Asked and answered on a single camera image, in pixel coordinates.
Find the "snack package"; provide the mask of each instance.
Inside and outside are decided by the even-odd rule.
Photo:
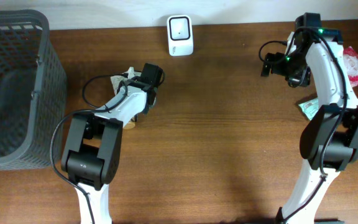
[[[347,76],[351,82],[351,86],[358,86],[358,54],[352,47],[348,47],[343,51],[343,61],[346,67]],[[299,104],[302,112],[311,120],[317,113],[318,99],[313,99]]]

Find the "wooden table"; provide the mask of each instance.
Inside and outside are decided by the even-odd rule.
[[[358,52],[358,21],[324,22]],[[292,22],[194,26],[195,51],[171,57],[165,27],[61,30],[50,38],[68,76],[67,112],[84,108],[81,87],[96,75],[162,67],[157,105],[125,130],[110,186],[115,223],[230,223],[272,218],[301,167],[308,124],[297,104],[316,96],[283,77],[260,77],[259,47],[285,40]],[[284,51],[269,46],[266,51]],[[109,80],[89,100],[112,96]],[[317,218],[358,223],[358,161],[329,188]],[[0,223],[79,223],[76,192],[51,168],[0,172]]]

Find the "gray container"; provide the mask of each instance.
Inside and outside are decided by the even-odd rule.
[[[34,10],[0,11],[0,170],[50,165],[49,144],[63,117],[67,78]],[[60,157],[62,130],[53,154]]]

